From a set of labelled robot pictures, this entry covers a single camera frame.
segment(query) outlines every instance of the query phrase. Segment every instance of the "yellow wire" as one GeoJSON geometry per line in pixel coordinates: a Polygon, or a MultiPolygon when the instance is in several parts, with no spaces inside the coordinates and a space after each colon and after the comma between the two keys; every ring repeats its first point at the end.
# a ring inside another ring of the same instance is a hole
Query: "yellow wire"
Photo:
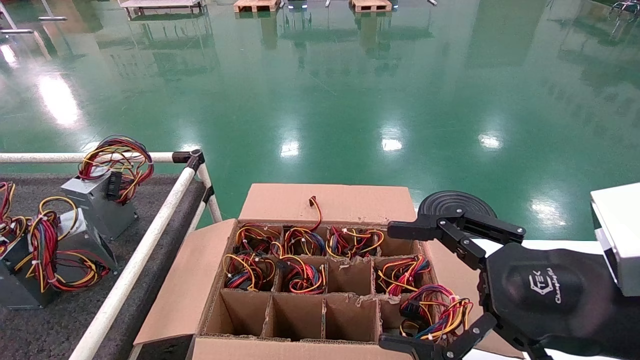
{"type": "Polygon", "coordinates": [[[391,282],[392,284],[396,284],[396,285],[398,285],[398,286],[402,286],[403,288],[407,288],[407,289],[409,289],[409,290],[411,290],[411,291],[418,291],[418,289],[414,288],[413,286],[409,286],[409,285],[401,284],[401,283],[399,283],[399,282],[395,282],[395,281],[393,281],[393,280],[391,280],[391,279],[387,279],[387,278],[385,277],[385,274],[383,274],[383,273],[382,273],[382,271],[380,271],[380,270],[378,270],[378,274],[380,275],[380,277],[384,278],[384,279],[385,279],[386,281],[388,281],[388,282],[391,282]]]}
{"type": "Polygon", "coordinates": [[[14,270],[18,270],[19,268],[21,268],[27,261],[29,261],[31,259],[32,256],[33,256],[33,254],[27,255],[27,257],[22,259],[22,261],[19,262],[18,265],[15,265],[15,268],[13,268],[13,269],[14,270]]]}
{"type": "Polygon", "coordinates": [[[304,279],[307,278],[307,268],[305,267],[305,264],[304,264],[304,262],[302,262],[302,260],[300,260],[298,257],[293,256],[293,255],[285,255],[285,256],[281,257],[280,259],[284,259],[284,258],[293,258],[293,259],[298,260],[300,262],[300,264],[302,265],[302,271],[305,274],[304,279]]]}
{"type": "MultiPolygon", "coordinates": [[[[240,264],[244,265],[244,267],[249,271],[249,274],[251,275],[251,286],[247,287],[247,290],[255,290],[254,286],[255,286],[255,277],[253,276],[253,272],[251,271],[251,268],[249,267],[249,265],[245,264],[244,261],[242,261],[239,257],[235,256],[235,255],[231,255],[231,254],[227,254],[225,255],[225,257],[230,257],[230,258],[234,258],[238,261],[240,261],[240,264]]],[[[227,266],[225,266],[225,273],[227,273],[227,275],[231,275],[228,271],[227,271],[227,266]]]]}
{"type": "Polygon", "coordinates": [[[274,242],[272,242],[271,244],[276,244],[276,246],[277,246],[277,247],[278,247],[278,249],[280,250],[280,255],[277,255],[277,256],[283,256],[283,255],[284,255],[284,251],[282,250],[282,245],[280,245],[279,243],[277,243],[277,242],[275,242],[275,241],[274,241],[274,242]]]}
{"type": "MultiPolygon", "coordinates": [[[[69,233],[71,232],[71,230],[73,230],[73,228],[76,226],[76,222],[78,219],[78,208],[76,207],[76,205],[74,204],[73,201],[67,199],[66,197],[62,197],[62,196],[52,196],[52,197],[48,197],[46,199],[44,199],[43,201],[40,202],[40,206],[38,207],[38,210],[40,211],[40,214],[44,214],[45,211],[43,209],[43,206],[49,202],[52,201],[62,201],[62,202],[66,202],[67,204],[71,205],[71,208],[73,209],[74,212],[74,221],[72,222],[71,227],[69,227],[69,230],[67,230],[64,234],[62,234],[61,236],[58,237],[58,241],[64,239],[65,237],[67,237],[67,235],[69,235],[69,233]]],[[[31,226],[31,231],[33,232],[33,229],[35,228],[36,222],[33,223],[33,225],[31,226]]]]}
{"type": "Polygon", "coordinates": [[[333,236],[330,236],[329,240],[326,243],[324,243],[324,247],[326,248],[326,251],[329,253],[329,255],[335,258],[346,258],[346,256],[336,255],[331,251],[330,245],[334,238],[335,238],[335,241],[337,241],[337,238],[338,238],[337,235],[333,235],[333,236]]]}
{"type": "Polygon", "coordinates": [[[369,251],[369,250],[371,250],[371,249],[375,249],[376,247],[380,246],[380,244],[382,243],[382,241],[385,239],[385,235],[384,235],[383,233],[381,233],[380,231],[378,231],[378,230],[371,230],[371,231],[368,231],[367,233],[368,233],[368,234],[371,234],[371,233],[378,233],[378,234],[380,234],[380,241],[378,241],[376,244],[374,244],[374,245],[370,246],[370,247],[369,247],[369,248],[367,248],[367,249],[361,250],[361,251],[360,251],[360,253],[361,253],[361,254],[362,254],[363,252],[367,252],[367,251],[369,251]]]}

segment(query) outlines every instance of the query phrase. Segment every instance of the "wire connector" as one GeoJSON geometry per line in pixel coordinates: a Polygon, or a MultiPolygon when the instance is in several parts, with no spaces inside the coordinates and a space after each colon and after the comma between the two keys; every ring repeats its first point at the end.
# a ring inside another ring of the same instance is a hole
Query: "wire connector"
{"type": "Polygon", "coordinates": [[[202,150],[197,149],[189,153],[189,160],[187,161],[187,167],[192,168],[193,171],[198,171],[200,165],[204,164],[204,154],[202,150]]]}
{"type": "Polygon", "coordinates": [[[120,198],[120,185],[122,184],[122,173],[112,170],[107,183],[107,200],[116,201],[120,198]]]}
{"type": "Polygon", "coordinates": [[[207,204],[209,202],[209,199],[215,194],[216,192],[213,190],[213,185],[208,187],[205,191],[204,191],[204,195],[202,196],[202,202],[204,202],[205,204],[207,204]]]}

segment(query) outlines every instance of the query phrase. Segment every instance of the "box compartment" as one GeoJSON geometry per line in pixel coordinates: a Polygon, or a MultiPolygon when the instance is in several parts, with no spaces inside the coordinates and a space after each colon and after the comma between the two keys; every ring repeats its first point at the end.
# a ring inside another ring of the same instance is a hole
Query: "box compartment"
{"type": "Polygon", "coordinates": [[[420,254],[418,241],[390,238],[386,231],[385,241],[380,244],[380,256],[407,256],[420,254]]]}
{"type": "MultiPolygon", "coordinates": [[[[283,226],[284,233],[282,235],[282,245],[284,245],[284,239],[285,239],[286,232],[289,231],[292,227],[302,227],[302,228],[305,228],[305,229],[311,229],[312,228],[312,226],[300,226],[300,225],[285,225],[285,226],[283,226]]],[[[323,242],[326,243],[328,231],[329,231],[328,227],[319,226],[314,231],[314,233],[316,233],[318,236],[320,236],[320,238],[322,238],[323,242]]],[[[322,256],[321,254],[322,253],[320,253],[320,251],[317,251],[317,252],[313,253],[312,256],[322,256]]],[[[307,255],[307,253],[304,251],[304,248],[303,248],[303,245],[302,245],[301,241],[296,241],[293,244],[293,255],[307,255]]]]}
{"type": "Polygon", "coordinates": [[[328,260],[329,271],[327,293],[354,293],[356,295],[372,294],[372,261],[355,258],[328,260]]]}
{"type": "Polygon", "coordinates": [[[380,311],[377,300],[332,293],[324,297],[324,310],[327,340],[378,341],[380,311]]]}
{"type": "MultiPolygon", "coordinates": [[[[262,232],[265,235],[268,236],[273,236],[274,240],[279,243],[282,244],[282,226],[281,225],[266,225],[266,224],[254,224],[254,223],[249,223],[249,224],[239,224],[235,229],[234,232],[231,236],[231,242],[232,242],[232,254],[237,254],[241,251],[245,251],[246,248],[243,246],[242,244],[242,240],[240,242],[240,245],[236,245],[236,236],[238,234],[238,231],[240,231],[240,229],[242,229],[244,226],[246,225],[254,225],[254,227],[260,227],[259,231],[262,232]],[[276,233],[280,234],[278,236],[276,236],[275,234],[272,233],[272,231],[275,231],[276,233]]],[[[252,248],[255,249],[255,240],[252,239],[248,239],[247,244],[252,248]]],[[[266,248],[265,250],[262,250],[261,252],[264,252],[265,254],[268,254],[269,249],[266,248]]]]}
{"type": "MultiPolygon", "coordinates": [[[[384,266],[392,263],[394,261],[399,261],[399,260],[403,260],[403,259],[414,259],[414,256],[394,256],[391,258],[373,258],[373,272],[374,272],[374,288],[376,293],[378,294],[384,294],[385,293],[385,289],[384,287],[380,284],[380,275],[378,274],[378,271],[382,271],[384,266]]],[[[417,274],[413,280],[413,287],[415,289],[419,289],[427,284],[430,284],[430,276],[428,275],[429,272],[426,273],[422,273],[422,274],[417,274]]],[[[414,291],[410,290],[410,289],[403,289],[402,293],[412,293],[414,291]]]]}
{"type": "Polygon", "coordinates": [[[204,333],[260,336],[270,299],[270,293],[222,289],[214,300],[204,333]]]}
{"type": "MultiPolygon", "coordinates": [[[[302,260],[302,262],[304,262],[305,264],[314,266],[318,271],[321,271],[320,270],[320,266],[324,265],[324,273],[325,273],[325,276],[327,277],[326,280],[327,280],[327,284],[328,284],[327,258],[324,258],[322,256],[306,256],[306,255],[300,255],[300,256],[296,256],[296,257],[298,259],[302,260]]],[[[291,259],[291,263],[298,263],[298,262],[293,260],[293,259],[291,259]]],[[[289,285],[288,285],[289,282],[287,281],[287,276],[289,275],[290,272],[291,272],[290,270],[282,270],[281,268],[277,268],[277,270],[276,270],[276,280],[275,280],[275,283],[274,283],[274,286],[273,286],[273,291],[283,292],[283,293],[290,293],[291,292],[290,289],[289,289],[289,285]]],[[[327,284],[325,284],[323,293],[326,293],[327,284]]]]}
{"type": "Polygon", "coordinates": [[[400,315],[400,305],[404,304],[411,294],[401,294],[399,297],[380,299],[380,318],[382,331],[386,333],[400,333],[400,324],[404,318],[400,315]]]}
{"type": "MultiPolygon", "coordinates": [[[[272,291],[273,290],[273,286],[275,285],[275,280],[276,280],[276,276],[277,276],[277,267],[276,267],[276,257],[275,256],[271,256],[271,255],[267,255],[264,257],[259,257],[258,259],[255,260],[256,265],[263,270],[262,274],[264,277],[268,278],[267,280],[263,281],[262,286],[260,286],[259,288],[257,288],[257,290],[259,291],[272,291]],[[273,274],[270,272],[271,270],[271,265],[266,263],[266,260],[270,260],[273,263],[273,274]]],[[[225,256],[224,259],[224,263],[223,263],[223,271],[225,271],[227,269],[227,264],[229,264],[229,262],[232,259],[230,257],[225,256]]],[[[222,280],[222,286],[224,288],[228,288],[227,287],[227,276],[223,277],[222,280]]]]}
{"type": "MultiPolygon", "coordinates": [[[[334,226],[334,228],[335,228],[335,230],[336,230],[337,232],[341,232],[343,229],[345,229],[345,228],[346,228],[346,229],[348,229],[348,230],[349,230],[349,232],[355,231],[357,234],[365,234],[365,233],[366,233],[367,231],[369,231],[369,230],[379,230],[379,229],[375,229],[375,228],[373,228],[373,227],[350,227],[350,226],[349,226],[349,227],[344,227],[344,226],[334,226]]],[[[332,234],[333,234],[333,229],[332,229],[332,227],[329,227],[329,231],[328,231],[328,234],[327,234],[327,239],[331,238],[331,235],[332,235],[332,234]]],[[[353,237],[353,236],[351,236],[351,235],[348,235],[348,234],[347,234],[347,235],[345,236],[345,242],[346,242],[348,245],[350,245],[350,246],[351,246],[351,245],[354,245],[355,239],[354,239],[354,237],[353,237]]],[[[361,249],[363,249],[363,250],[364,250],[364,249],[368,249],[368,248],[369,248],[369,247],[371,247],[372,245],[374,245],[374,240],[373,240],[373,238],[366,239],[366,240],[365,240],[365,243],[364,243],[364,245],[362,246],[362,248],[361,248],[361,249]]],[[[381,245],[382,245],[382,244],[380,244],[380,245],[379,245],[379,246],[377,246],[376,248],[373,248],[373,249],[371,249],[371,250],[367,251],[367,252],[366,252],[366,253],[364,253],[364,254],[358,254],[358,257],[359,257],[359,258],[366,258],[366,257],[369,257],[369,256],[380,256],[380,255],[381,255],[381,250],[380,250],[380,246],[381,246],[381,245]]]]}
{"type": "Polygon", "coordinates": [[[322,338],[322,295],[275,293],[267,318],[264,337],[319,340],[322,338]]]}

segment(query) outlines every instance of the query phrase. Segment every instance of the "wooden pallet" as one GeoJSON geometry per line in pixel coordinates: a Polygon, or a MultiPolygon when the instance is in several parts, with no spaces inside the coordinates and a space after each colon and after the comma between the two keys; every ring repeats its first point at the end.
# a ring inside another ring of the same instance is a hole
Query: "wooden pallet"
{"type": "Polygon", "coordinates": [[[234,4],[234,11],[239,12],[274,12],[278,10],[280,0],[238,0],[234,4]]]}
{"type": "Polygon", "coordinates": [[[391,11],[391,3],[387,0],[349,0],[349,5],[356,13],[391,11]]]}

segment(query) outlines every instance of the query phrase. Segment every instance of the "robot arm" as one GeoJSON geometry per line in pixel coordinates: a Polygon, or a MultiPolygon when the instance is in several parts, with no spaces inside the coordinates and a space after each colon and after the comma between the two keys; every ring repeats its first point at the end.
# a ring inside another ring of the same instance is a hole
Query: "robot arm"
{"type": "Polygon", "coordinates": [[[390,222],[389,236],[438,240],[467,266],[480,270],[484,315],[445,346],[429,340],[382,334],[380,347],[416,360],[463,357],[490,330],[532,360],[551,360],[545,348],[578,356],[639,359],[640,297],[624,297],[603,256],[521,246],[525,230],[496,218],[457,209],[419,214],[414,222],[390,222]],[[473,242],[503,245],[491,256],[473,242]]]}

